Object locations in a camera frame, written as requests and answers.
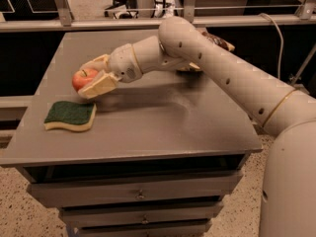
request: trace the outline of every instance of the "scrub pad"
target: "scrub pad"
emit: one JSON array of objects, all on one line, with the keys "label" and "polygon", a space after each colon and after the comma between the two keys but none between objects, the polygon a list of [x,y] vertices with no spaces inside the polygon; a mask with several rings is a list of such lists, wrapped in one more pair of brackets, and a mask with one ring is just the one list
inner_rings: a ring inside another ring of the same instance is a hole
[{"label": "scrub pad", "polygon": [[85,131],[91,128],[96,113],[95,104],[59,101],[52,105],[44,121],[46,130],[62,128]]}]

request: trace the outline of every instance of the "floor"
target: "floor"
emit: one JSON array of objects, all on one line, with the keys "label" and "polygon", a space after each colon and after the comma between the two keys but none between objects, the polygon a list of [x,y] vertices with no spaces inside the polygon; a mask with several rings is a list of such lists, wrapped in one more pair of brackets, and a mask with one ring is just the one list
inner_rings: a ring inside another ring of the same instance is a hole
[{"label": "floor", "polygon": [[[68,0],[76,20],[104,20],[104,8],[112,0]],[[253,154],[243,167],[244,177],[224,208],[212,219],[204,237],[258,236],[261,187],[265,162],[273,139],[259,134],[263,152]],[[64,223],[56,209],[46,209],[34,200],[26,189],[28,182],[15,170],[0,167],[0,236],[4,237],[66,237]]]}]

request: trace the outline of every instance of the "yellow sponge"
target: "yellow sponge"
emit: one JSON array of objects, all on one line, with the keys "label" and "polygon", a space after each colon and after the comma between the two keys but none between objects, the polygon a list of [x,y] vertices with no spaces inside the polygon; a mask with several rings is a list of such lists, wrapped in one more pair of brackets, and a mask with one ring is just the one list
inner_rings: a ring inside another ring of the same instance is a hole
[{"label": "yellow sponge", "polygon": [[46,130],[67,129],[85,131],[91,128],[96,113],[95,104],[59,101],[52,105],[44,121]]}]

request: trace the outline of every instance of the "gray surface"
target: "gray surface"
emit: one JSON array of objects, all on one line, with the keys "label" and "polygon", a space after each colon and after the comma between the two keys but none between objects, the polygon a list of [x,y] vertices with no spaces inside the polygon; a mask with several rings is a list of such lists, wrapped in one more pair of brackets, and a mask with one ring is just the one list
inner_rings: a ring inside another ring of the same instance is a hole
[{"label": "gray surface", "polygon": [[81,64],[156,34],[155,30],[66,34],[0,165],[259,151],[261,144],[245,113],[203,74],[146,74],[94,100],[98,111],[91,130],[44,130],[43,121],[54,102],[84,102],[71,87],[71,77]]}]

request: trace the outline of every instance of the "drawer cabinet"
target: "drawer cabinet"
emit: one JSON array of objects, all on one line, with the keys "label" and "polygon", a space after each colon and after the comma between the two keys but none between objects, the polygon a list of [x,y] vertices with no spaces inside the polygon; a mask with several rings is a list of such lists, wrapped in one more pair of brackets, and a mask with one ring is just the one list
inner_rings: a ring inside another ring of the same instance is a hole
[{"label": "drawer cabinet", "polygon": [[204,73],[147,73],[91,100],[97,112],[90,130],[44,130],[53,103],[85,102],[68,80],[83,63],[157,35],[65,34],[0,156],[0,165],[16,167],[30,181],[30,195],[58,208],[80,237],[201,235],[248,156],[262,150],[246,114]]},{"label": "drawer cabinet", "polygon": [[224,196],[241,171],[30,184],[28,192],[46,207],[70,207],[172,198]]}]

